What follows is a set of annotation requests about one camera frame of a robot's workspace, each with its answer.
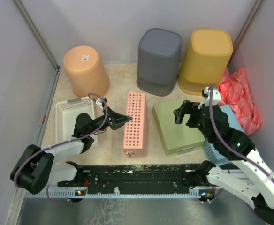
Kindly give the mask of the pink plastic basket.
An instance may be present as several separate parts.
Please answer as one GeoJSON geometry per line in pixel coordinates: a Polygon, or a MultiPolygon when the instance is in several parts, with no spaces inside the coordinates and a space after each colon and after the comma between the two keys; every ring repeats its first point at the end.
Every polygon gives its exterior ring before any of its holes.
{"type": "Polygon", "coordinates": [[[144,92],[128,92],[126,115],[132,120],[125,124],[123,152],[129,158],[144,157],[148,145],[147,102],[144,92]]]}

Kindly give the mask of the grey mesh bin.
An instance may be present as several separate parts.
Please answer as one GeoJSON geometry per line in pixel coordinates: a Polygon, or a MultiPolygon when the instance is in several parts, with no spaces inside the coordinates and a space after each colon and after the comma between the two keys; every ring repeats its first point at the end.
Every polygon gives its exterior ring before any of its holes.
{"type": "Polygon", "coordinates": [[[138,45],[138,88],[160,97],[169,95],[178,79],[181,46],[178,33],[149,29],[138,45]]]}

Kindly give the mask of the white plastic basket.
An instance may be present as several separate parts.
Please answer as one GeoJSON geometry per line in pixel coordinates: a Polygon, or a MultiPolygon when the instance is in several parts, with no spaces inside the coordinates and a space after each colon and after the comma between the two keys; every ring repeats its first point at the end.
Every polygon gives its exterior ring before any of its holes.
{"type": "Polygon", "coordinates": [[[93,101],[89,97],[76,98],[58,102],[55,107],[55,142],[69,139],[75,129],[76,118],[81,113],[87,113],[95,119],[93,101]]]}

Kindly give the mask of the orange capybara bucket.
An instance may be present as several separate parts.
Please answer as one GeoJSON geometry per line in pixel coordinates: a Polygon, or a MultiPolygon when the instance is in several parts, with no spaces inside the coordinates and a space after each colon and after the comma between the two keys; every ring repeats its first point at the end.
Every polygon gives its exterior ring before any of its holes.
{"type": "Polygon", "coordinates": [[[102,58],[93,47],[81,45],[70,49],[64,55],[62,65],[76,96],[107,93],[110,81],[102,58]]]}

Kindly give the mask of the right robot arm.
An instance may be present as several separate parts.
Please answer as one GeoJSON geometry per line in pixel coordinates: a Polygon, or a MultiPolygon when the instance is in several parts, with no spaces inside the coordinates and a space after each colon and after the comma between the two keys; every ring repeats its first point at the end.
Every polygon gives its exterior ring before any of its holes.
{"type": "Polygon", "coordinates": [[[205,139],[248,178],[240,178],[222,170],[210,161],[204,161],[194,172],[196,181],[203,185],[216,185],[249,205],[264,222],[274,225],[274,174],[266,165],[252,140],[242,131],[232,128],[228,116],[219,106],[204,106],[184,100],[173,111],[176,124],[197,128],[205,139]]]}

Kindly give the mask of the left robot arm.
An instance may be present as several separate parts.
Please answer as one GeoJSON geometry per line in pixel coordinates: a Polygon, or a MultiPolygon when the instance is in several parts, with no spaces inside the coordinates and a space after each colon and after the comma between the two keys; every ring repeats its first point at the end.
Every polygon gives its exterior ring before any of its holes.
{"type": "Polygon", "coordinates": [[[58,162],[86,152],[92,146],[96,132],[104,131],[107,127],[117,130],[132,119],[110,107],[104,109],[104,115],[95,119],[87,113],[81,113],[76,117],[74,133],[68,140],[44,149],[29,145],[13,168],[10,179],[17,187],[32,194],[62,181],[79,186],[84,182],[84,174],[70,163],[58,165],[58,162]]]}

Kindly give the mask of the green plastic basket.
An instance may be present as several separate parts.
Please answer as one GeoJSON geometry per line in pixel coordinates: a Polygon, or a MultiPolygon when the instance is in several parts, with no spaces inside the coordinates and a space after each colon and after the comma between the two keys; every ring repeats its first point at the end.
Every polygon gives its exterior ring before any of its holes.
{"type": "Polygon", "coordinates": [[[189,115],[185,115],[182,124],[175,124],[173,111],[178,109],[184,99],[176,99],[153,106],[153,119],[167,156],[184,154],[198,150],[204,144],[204,136],[197,128],[186,126],[189,115]]]}

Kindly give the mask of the yellow mesh bin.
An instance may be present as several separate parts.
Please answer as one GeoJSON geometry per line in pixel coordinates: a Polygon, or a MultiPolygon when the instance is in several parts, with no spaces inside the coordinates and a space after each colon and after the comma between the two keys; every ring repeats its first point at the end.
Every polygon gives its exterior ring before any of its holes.
{"type": "Polygon", "coordinates": [[[217,87],[233,53],[231,36],[224,30],[194,30],[182,61],[178,84],[190,95],[217,87]]]}

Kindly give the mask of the blue plastic basket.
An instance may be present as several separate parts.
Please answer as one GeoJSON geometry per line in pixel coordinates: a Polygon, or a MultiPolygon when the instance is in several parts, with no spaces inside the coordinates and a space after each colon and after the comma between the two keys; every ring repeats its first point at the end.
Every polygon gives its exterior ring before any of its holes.
{"type": "MultiPolygon", "coordinates": [[[[229,105],[223,105],[220,109],[228,116],[228,123],[231,128],[239,130],[244,133],[240,123],[238,122],[235,114],[229,105]]],[[[203,150],[208,158],[208,160],[218,166],[225,165],[229,163],[229,160],[221,155],[213,146],[213,144],[209,143],[205,140],[203,144],[203,150]]]]}

